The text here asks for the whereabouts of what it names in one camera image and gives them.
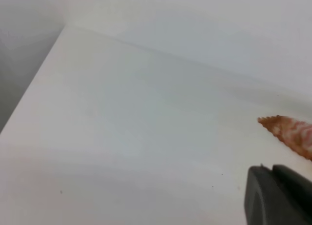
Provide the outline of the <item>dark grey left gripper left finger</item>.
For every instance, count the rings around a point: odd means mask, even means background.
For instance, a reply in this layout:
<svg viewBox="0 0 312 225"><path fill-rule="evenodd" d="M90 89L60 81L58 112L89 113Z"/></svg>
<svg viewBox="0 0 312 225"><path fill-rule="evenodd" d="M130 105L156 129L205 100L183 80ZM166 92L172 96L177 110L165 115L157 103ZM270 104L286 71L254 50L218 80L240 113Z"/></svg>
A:
<svg viewBox="0 0 312 225"><path fill-rule="evenodd" d="M312 210L293 203L273 168L252 166L248 170L244 210L248 225L310 225Z"/></svg>

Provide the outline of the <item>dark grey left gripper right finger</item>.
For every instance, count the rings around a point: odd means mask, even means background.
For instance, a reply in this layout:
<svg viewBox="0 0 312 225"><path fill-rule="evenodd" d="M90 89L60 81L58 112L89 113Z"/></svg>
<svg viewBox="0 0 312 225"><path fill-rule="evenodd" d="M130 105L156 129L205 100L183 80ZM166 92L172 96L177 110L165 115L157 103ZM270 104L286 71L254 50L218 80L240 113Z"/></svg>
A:
<svg viewBox="0 0 312 225"><path fill-rule="evenodd" d="M273 174L290 200L302 210L312 209L312 182L284 165L274 165Z"/></svg>

